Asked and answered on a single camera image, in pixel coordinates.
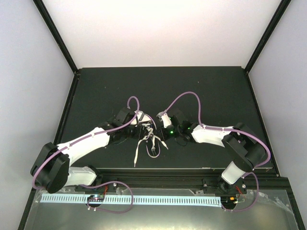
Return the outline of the white shoelace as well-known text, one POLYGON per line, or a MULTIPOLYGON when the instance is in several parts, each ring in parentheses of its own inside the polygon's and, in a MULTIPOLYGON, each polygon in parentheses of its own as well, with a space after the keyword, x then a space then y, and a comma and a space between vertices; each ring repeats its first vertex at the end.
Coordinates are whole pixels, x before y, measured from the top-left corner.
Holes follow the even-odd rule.
POLYGON ((139 147, 144 142, 146 144, 146 152, 147 155, 150 158, 158 158, 161 153, 161 147, 160 144, 162 144, 166 149, 168 149, 167 144, 162 141, 161 138, 159 138, 156 134, 154 134, 154 131, 156 131, 156 124, 154 121, 150 121, 147 123, 141 123, 141 127, 145 128, 145 131, 147 131, 147 134, 145 134, 144 137, 142 137, 137 144, 136 150, 135 150, 135 157, 133 161, 134 168, 136 167, 138 155, 139 155, 139 147))

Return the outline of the black canvas sneaker white sole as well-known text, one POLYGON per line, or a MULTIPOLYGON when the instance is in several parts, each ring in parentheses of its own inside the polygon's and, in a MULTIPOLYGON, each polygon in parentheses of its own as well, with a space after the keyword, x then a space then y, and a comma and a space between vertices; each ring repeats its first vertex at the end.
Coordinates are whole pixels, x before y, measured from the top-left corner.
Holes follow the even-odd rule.
POLYGON ((149 131, 148 131, 148 134, 145 136, 146 137, 145 139, 146 152, 150 158, 155 159, 155 158, 158 158, 158 156, 160 155, 161 148, 160 148, 158 138, 154 135, 154 131, 157 130, 157 125, 151 116, 149 116, 149 118, 151 119, 151 122, 146 123, 146 124, 149 124, 147 126, 149 131))

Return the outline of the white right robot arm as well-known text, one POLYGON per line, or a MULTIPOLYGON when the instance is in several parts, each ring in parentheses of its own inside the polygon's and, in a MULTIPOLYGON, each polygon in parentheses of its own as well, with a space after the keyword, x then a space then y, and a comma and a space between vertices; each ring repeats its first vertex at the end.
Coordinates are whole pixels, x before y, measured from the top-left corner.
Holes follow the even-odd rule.
POLYGON ((208 154, 217 150, 227 158, 228 165, 221 175, 213 182, 206 182, 212 190, 222 194, 231 193, 240 179, 271 158, 267 145, 243 123, 209 126, 189 121, 180 110, 170 114, 162 111, 157 117, 162 122, 157 136, 162 141, 181 138, 186 143, 206 146, 208 154))

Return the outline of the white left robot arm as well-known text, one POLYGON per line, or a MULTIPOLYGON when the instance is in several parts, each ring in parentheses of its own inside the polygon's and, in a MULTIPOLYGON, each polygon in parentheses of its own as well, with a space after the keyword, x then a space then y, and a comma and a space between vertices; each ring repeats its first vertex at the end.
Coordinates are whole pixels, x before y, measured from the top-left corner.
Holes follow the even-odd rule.
POLYGON ((33 185, 50 194, 74 185, 85 185, 92 191, 100 190, 103 179, 97 176, 94 167, 74 167, 73 164, 94 150, 115 144, 122 138, 138 138, 143 124, 150 123, 151 119, 144 112, 123 108, 117 116, 79 138, 58 145, 45 144, 30 170, 33 185))

